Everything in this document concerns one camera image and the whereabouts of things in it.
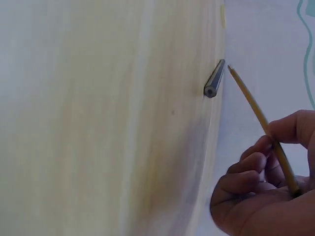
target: wooden surface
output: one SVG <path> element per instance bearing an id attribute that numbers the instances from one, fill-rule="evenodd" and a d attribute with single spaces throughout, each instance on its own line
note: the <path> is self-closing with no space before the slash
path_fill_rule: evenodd
<path id="1" fill-rule="evenodd" d="M 194 234 L 221 2 L 0 3 L 1 235 Z"/>

